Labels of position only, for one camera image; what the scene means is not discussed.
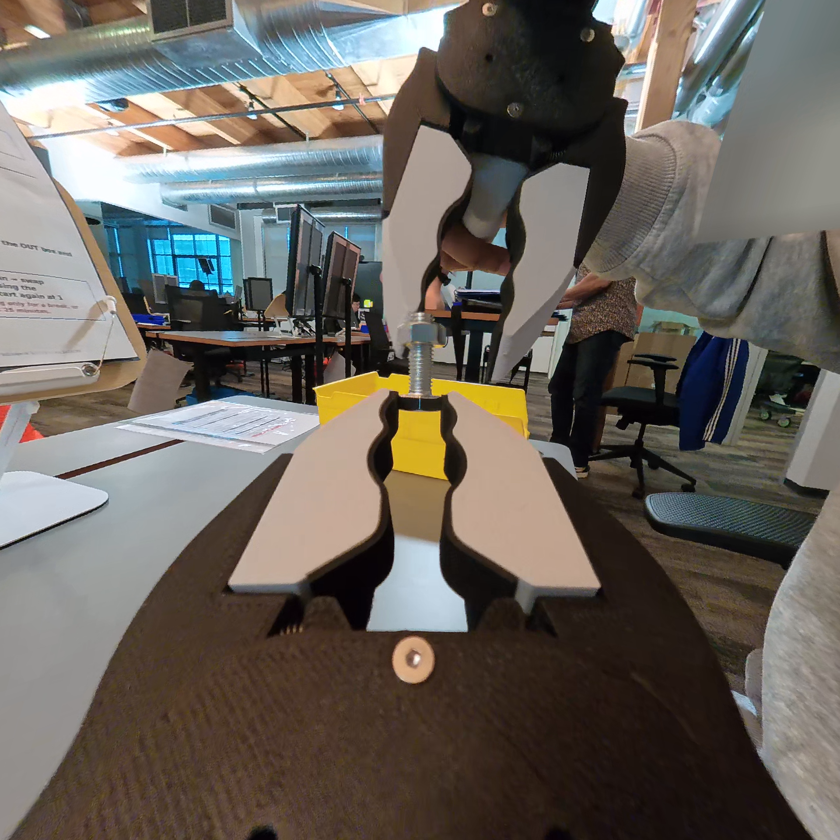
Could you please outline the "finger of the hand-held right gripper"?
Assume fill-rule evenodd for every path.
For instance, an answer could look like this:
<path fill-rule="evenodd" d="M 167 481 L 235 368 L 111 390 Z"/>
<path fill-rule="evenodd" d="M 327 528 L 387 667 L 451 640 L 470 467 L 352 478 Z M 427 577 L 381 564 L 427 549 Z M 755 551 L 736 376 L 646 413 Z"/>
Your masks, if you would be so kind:
<path fill-rule="evenodd" d="M 440 240 L 471 179 L 463 145 L 422 123 L 386 124 L 383 145 L 382 288 L 384 321 L 397 358 L 407 357 L 406 325 L 442 283 Z"/>
<path fill-rule="evenodd" d="M 509 209 L 510 270 L 491 341 L 490 381 L 504 382 L 548 325 L 575 273 L 587 168 L 552 165 L 528 176 Z"/>

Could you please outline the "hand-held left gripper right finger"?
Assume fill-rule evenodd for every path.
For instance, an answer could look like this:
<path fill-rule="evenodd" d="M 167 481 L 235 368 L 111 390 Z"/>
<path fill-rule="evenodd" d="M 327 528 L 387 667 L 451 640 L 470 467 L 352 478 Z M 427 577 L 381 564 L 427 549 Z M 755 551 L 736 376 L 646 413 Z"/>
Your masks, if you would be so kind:
<path fill-rule="evenodd" d="M 529 616 L 541 597 L 595 596 L 602 585 L 538 450 L 456 392 L 443 398 L 440 431 L 450 485 L 440 569 L 468 630 L 497 600 Z"/>

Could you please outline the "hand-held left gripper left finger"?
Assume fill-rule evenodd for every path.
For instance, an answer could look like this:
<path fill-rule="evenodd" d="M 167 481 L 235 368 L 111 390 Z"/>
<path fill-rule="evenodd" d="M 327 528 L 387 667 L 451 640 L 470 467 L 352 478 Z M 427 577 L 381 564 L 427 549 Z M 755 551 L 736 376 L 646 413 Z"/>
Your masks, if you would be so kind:
<path fill-rule="evenodd" d="M 365 629 L 392 571 L 385 478 L 393 468 L 398 397 L 379 390 L 297 446 L 228 579 L 238 594 L 331 597 Z"/>

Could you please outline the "yellow plastic bin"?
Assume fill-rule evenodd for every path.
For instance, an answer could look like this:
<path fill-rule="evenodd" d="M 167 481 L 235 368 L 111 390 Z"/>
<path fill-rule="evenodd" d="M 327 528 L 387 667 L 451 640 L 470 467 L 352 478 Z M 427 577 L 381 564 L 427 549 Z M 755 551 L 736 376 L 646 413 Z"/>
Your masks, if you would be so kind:
<path fill-rule="evenodd" d="M 380 376 L 375 372 L 357 375 L 315 388 L 321 424 L 335 418 L 379 390 L 408 393 L 406 374 Z M 483 385 L 462 381 L 432 380 L 432 394 L 444 396 L 458 392 L 524 438 L 529 438 L 529 418 L 525 392 L 519 388 Z M 407 474 L 445 479 L 445 442 L 440 433 L 439 412 L 400 412 L 398 430 L 392 440 L 393 468 Z"/>

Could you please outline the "silver hex bolt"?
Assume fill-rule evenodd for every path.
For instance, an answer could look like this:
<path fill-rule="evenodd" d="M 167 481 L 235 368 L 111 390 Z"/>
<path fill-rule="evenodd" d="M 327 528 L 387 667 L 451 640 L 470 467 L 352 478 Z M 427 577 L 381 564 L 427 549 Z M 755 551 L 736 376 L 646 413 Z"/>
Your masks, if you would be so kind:
<path fill-rule="evenodd" d="M 397 329 L 395 347 L 407 352 L 408 393 L 433 394 L 434 352 L 446 342 L 445 326 L 426 311 L 413 312 Z"/>

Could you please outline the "person's right forearm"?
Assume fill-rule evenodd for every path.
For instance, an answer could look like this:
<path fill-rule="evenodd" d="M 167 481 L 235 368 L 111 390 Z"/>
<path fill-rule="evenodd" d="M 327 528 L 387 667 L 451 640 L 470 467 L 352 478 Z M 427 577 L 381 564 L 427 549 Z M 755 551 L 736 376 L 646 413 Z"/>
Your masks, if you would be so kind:
<path fill-rule="evenodd" d="M 627 137 L 621 190 L 584 264 L 634 278 L 648 308 L 838 373 L 838 230 L 697 243 L 720 147 L 688 121 Z"/>

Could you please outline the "wooden-edged standing desk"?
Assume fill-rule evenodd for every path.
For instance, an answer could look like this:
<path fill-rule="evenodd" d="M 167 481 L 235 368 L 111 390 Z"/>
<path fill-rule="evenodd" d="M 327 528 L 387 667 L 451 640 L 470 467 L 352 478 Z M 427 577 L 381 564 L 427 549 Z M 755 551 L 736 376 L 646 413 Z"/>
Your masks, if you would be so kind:
<path fill-rule="evenodd" d="M 490 346 L 492 333 L 498 321 L 497 313 L 467 311 L 461 317 L 461 334 L 455 339 L 452 333 L 452 311 L 447 309 L 428 310 L 437 322 L 444 324 L 448 340 L 442 349 L 434 351 L 436 364 L 451 364 L 455 367 L 457 378 L 466 382 L 483 382 L 487 367 L 485 350 Z M 526 373 L 526 379 L 533 374 L 549 374 L 552 364 L 559 355 L 569 330 L 570 313 L 556 311 L 540 336 L 532 345 L 530 362 L 522 359 L 520 366 Z"/>

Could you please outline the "wooden-edged desk with black legs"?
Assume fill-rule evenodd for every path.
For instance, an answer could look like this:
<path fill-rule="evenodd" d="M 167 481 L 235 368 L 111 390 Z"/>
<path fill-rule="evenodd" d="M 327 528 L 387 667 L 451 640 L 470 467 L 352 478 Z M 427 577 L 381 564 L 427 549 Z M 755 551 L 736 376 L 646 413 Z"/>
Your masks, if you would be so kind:
<path fill-rule="evenodd" d="M 185 332 L 153 327 L 145 332 L 149 339 L 162 339 L 176 348 L 186 348 L 193 362 L 195 395 L 199 403 L 213 399 L 207 353 L 210 349 L 224 348 L 235 351 L 257 349 L 258 360 L 262 364 L 282 356 L 290 358 L 292 401 L 314 405 L 316 403 L 314 390 L 322 383 L 320 363 L 323 361 L 323 348 L 326 345 L 340 344 L 340 340 L 336 337 L 295 338 L 278 332 L 265 331 Z"/>

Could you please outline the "grey desk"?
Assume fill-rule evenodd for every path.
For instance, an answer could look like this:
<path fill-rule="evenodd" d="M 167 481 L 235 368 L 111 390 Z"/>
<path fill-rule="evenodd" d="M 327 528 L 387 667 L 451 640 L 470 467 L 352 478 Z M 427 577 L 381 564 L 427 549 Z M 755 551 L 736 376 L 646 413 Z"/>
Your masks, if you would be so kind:
<path fill-rule="evenodd" d="M 3 573 L 3 838 L 545 838 L 570 830 L 550 665 L 477 633 L 352 629 L 228 587 L 292 454 L 144 511 L 129 477 Z"/>

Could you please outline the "person's right hand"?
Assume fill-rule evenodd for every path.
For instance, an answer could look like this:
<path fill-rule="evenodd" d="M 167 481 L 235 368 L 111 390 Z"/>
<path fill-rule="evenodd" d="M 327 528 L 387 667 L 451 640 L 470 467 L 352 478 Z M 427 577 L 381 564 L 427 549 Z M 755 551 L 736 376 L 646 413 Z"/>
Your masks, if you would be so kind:
<path fill-rule="evenodd" d="M 506 248 L 478 238 L 458 221 L 442 239 L 439 262 L 445 273 L 456 271 L 483 271 L 505 277 L 511 268 Z"/>

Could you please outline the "tall black monitor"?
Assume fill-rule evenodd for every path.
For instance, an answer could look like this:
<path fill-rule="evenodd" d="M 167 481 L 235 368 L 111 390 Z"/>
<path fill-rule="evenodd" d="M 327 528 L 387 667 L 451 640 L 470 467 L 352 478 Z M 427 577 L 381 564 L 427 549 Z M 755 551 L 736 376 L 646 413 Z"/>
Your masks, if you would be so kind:
<path fill-rule="evenodd" d="M 309 343 L 295 346 L 292 356 L 292 395 L 295 402 L 313 405 L 314 388 L 322 383 L 324 226 L 303 205 L 290 211 L 286 308 L 292 325 Z"/>
<path fill-rule="evenodd" d="M 339 372 L 343 378 L 353 373 L 351 350 L 353 330 L 354 285 L 361 262 L 361 247 L 336 232 L 328 236 L 322 271 L 322 333 L 336 338 L 343 331 L 338 346 L 343 362 Z"/>

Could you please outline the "laminated paper sheet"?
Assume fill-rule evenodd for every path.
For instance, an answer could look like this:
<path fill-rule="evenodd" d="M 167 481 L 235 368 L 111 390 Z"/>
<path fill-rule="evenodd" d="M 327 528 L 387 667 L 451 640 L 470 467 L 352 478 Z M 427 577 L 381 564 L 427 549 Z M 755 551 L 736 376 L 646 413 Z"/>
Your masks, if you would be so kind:
<path fill-rule="evenodd" d="M 318 426 L 317 414 L 210 401 L 139 416 L 120 428 L 138 434 L 264 455 Z"/>

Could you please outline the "brown cardboard box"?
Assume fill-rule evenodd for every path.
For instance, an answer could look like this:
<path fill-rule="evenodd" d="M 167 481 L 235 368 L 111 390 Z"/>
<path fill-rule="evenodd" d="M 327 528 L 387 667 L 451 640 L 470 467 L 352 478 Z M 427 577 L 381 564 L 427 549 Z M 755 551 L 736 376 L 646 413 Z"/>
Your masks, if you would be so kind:
<path fill-rule="evenodd" d="M 638 354 L 655 354 L 672 357 L 674 359 L 672 364 L 677 366 L 677 370 L 666 372 L 665 390 L 668 393 L 676 393 L 682 368 L 695 342 L 696 337 L 692 333 L 641 332 L 636 336 L 634 347 L 629 352 L 629 357 L 633 358 Z M 648 367 L 623 364 L 623 368 L 623 373 L 618 375 L 618 379 L 616 380 L 621 385 L 638 386 L 647 389 L 654 388 L 654 373 Z"/>

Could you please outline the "grey cardboard panel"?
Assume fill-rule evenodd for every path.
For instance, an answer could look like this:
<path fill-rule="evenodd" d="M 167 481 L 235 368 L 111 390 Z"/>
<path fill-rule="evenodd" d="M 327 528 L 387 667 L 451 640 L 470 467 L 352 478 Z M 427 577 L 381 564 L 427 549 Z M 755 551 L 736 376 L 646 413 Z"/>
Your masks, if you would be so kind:
<path fill-rule="evenodd" d="M 192 363 L 177 360 L 160 350 L 148 352 L 145 366 L 133 384 L 128 409 L 137 415 L 170 411 Z"/>

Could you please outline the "black mesh chair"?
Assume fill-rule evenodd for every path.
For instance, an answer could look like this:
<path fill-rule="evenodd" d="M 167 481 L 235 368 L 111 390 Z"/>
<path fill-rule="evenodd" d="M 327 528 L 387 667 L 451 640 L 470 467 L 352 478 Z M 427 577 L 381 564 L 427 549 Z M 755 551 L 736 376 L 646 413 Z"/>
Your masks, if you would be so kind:
<path fill-rule="evenodd" d="M 646 497 L 644 513 L 657 532 L 741 553 L 787 570 L 816 517 L 760 502 L 687 492 Z"/>

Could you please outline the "blue striped jacket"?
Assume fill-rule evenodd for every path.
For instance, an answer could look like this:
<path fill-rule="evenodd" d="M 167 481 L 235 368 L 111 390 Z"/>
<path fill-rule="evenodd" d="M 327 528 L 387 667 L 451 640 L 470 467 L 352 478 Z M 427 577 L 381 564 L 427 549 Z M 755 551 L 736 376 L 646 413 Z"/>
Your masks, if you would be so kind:
<path fill-rule="evenodd" d="M 723 444 L 741 400 L 749 357 L 745 340 L 707 332 L 699 336 L 686 357 L 676 390 L 681 451 Z"/>

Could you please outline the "blue-lit window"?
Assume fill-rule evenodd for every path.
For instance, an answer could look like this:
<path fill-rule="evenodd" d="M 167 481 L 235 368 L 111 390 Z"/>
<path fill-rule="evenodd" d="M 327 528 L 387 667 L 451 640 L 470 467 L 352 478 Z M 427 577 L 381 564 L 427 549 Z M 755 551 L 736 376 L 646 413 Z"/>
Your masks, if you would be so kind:
<path fill-rule="evenodd" d="M 148 251 L 153 273 L 175 277 L 181 287 L 198 280 L 216 291 L 233 288 L 232 240 L 228 237 L 156 227 L 149 232 Z"/>

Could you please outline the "wooden document stand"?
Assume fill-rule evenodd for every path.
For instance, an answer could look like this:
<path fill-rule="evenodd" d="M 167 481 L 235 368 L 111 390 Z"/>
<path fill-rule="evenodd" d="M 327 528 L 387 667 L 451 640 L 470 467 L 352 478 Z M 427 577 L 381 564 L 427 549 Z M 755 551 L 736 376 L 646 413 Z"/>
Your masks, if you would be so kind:
<path fill-rule="evenodd" d="M 84 214 L 60 184 L 54 182 L 73 217 L 80 222 L 85 218 Z M 117 389 L 133 382 L 144 367 L 144 343 L 130 321 L 130 312 L 109 264 L 90 229 L 83 233 L 83 237 L 97 267 L 103 271 L 102 278 L 106 290 L 111 293 L 110 300 L 116 303 L 120 323 L 129 334 L 138 357 L 127 361 L 52 364 L 5 370 L 1 364 L 2 405 L 31 401 L 38 402 L 39 406 L 52 398 Z M 10 470 L 16 446 L 1 448 L 2 548 L 84 516 L 107 503 L 109 496 L 103 490 L 90 489 L 34 471 Z"/>

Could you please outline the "dark wheeled cart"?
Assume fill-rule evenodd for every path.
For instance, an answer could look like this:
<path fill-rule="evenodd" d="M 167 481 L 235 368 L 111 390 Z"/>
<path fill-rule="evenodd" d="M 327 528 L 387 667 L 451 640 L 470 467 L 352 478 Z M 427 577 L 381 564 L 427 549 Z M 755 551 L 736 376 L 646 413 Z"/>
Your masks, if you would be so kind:
<path fill-rule="evenodd" d="M 821 370 L 812 364 L 791 367 L 765 366 L 760 377 L 753 405 L 763 423 L 774 421 L 787 428 L 798 424 L 811 401 Z"/>

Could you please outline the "red object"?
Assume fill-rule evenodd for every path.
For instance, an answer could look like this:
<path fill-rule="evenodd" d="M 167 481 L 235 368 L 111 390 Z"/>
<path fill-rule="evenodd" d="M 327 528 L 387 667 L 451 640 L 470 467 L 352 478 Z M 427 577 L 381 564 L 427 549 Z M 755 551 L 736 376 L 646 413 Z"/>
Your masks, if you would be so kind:
<path fill-rule="evenodd" d="M 26 435 L 30 417 L 39 409 L 38 402 L 1 405 L 1 448 L 14 447 Z"/>

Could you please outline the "person's grey sweater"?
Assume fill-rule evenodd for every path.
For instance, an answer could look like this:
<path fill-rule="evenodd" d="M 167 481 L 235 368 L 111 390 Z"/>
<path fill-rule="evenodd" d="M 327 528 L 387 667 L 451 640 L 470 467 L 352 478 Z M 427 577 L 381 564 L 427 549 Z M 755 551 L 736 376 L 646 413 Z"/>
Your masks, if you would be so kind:
<path fill-rule="evenodd" d="M 839 500 L 825 499 L 762 647 L 764 766 L 812 838 L 839 838 Z"/>

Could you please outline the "printed instruction paper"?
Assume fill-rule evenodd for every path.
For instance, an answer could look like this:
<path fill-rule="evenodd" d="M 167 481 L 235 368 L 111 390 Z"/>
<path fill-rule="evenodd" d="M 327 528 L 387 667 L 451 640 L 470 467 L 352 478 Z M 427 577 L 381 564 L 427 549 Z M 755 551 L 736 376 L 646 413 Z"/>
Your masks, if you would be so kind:
<path fill-rule="evenodd" d="M 132 361 L 120 323 L 77 222 L 47 169 L 1 111 L 1 364 Z"/>

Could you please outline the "silver ventilation duct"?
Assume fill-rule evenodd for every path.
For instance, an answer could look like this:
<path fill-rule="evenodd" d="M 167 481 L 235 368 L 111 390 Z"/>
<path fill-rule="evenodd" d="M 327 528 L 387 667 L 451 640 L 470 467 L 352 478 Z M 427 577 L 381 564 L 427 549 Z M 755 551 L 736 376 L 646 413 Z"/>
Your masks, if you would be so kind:
<path fill-rule="evenodd" d="M 147 154 L 120 159 L 131 183 L 210 182 L 294 175 L 382 172 L 380 135 L 231 146 L 224 149 Z"/>
<path fill-rule="evenodd" d="M 256 204 L 301 203 L 344 198 L 382 196 L 380 172 L 333 175 L 283 175 L 207 182 L 174 182 L 160 185 L 164 203 Z"/>

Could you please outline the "large silver duct with vent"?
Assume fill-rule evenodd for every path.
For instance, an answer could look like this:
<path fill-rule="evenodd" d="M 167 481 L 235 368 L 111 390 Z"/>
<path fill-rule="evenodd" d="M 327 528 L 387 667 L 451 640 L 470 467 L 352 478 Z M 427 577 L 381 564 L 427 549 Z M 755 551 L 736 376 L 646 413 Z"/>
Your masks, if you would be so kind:
<path fill-rule="evenodd" d="M 351 67 L 435 49 L 458 2 L 149 2 L 144 17 L 2 50 L 1 88 L 45 108 Z"/>

